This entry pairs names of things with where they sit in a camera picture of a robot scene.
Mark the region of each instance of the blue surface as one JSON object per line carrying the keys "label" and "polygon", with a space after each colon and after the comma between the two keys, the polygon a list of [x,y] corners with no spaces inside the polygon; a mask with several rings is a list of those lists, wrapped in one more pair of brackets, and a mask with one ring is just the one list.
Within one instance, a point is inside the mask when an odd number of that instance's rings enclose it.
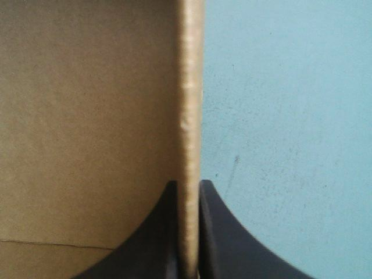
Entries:
{"label": "blue surface", "polygon": [[317,278],[372,278],[372,1],[207,1],[202,177]]}

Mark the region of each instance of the stain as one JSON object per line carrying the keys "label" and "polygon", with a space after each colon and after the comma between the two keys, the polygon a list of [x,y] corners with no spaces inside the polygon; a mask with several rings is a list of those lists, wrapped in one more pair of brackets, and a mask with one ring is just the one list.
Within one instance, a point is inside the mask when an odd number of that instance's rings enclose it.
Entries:
{"label": "stain", "polygon": [[231,186],[233,185],[233,181],[234,181],[234,177],[235,177],[235,172],[237,170],[237,166],[239,164],[239,161],[240,161],[239,155],[235,156],[235,160],[234,160],[234,164],[232,166],[230,177],[228,178],[227,189],[226,189],[226,192],[225,192],[225,195],[224,195],[224,199],[225,200],[227,199],[228,192],[230,191]]}

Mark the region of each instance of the crease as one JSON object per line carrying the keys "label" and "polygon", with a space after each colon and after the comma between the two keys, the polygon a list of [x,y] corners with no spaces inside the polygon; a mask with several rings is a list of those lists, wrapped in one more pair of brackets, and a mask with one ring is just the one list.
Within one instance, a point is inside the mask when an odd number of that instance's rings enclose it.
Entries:
{"label": "crease", "polygon": [[64,246],[64,247],[72,247],[72,248],[100,249],[100,250],[109,250],[109,251],[114,250],[114,248],[102,247],[102,246],[85,246],[85,245],[62,244],[62,243],[51,243],[51,242],[31,242],[31,241],[22,241],[22,240],[16,240],[16,239],[0,239],[0,242],[10,242],[10,243],[28,244],[28,245]]}

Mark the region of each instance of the cardboard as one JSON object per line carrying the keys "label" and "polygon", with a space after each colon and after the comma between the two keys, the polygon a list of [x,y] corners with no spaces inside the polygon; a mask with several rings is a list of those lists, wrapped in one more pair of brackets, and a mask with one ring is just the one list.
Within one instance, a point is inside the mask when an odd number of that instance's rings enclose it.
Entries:
{"label": "cardboard", "polygon": [[197,278],[204,1],[178,1],[179,251],[183,276]]}
{"label": "cardboard", "polygon": [[0,243],[0,278],[71,278],[110,250],[71,246]]}
{"label": "cardboard", "polygon": [[177,179],[175,5],[1,1],[2,278],[81,271],[54,244],[118,246]]}

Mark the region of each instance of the brown cardboard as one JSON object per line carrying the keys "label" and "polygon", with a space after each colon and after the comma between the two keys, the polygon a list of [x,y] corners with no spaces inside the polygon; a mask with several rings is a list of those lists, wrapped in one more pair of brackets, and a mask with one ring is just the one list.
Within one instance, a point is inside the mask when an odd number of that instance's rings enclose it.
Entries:
{"label": "brown cardboard", "polygon": [[105,253],[52,244],[114,248],[177,178],[175,2],[0,6],[0,240],[51,244],[0,241],[1,271],[57,278]]}
{"label": "brown cardboard", "polygon": [[179,0],[177,16],[178,244],[181,272],[197,278],[204,1]]}
{"label": "brown cardboard", "polygon": [[106,256],[110,250],[55,245],[0,243],[0,278],[63,279]]}

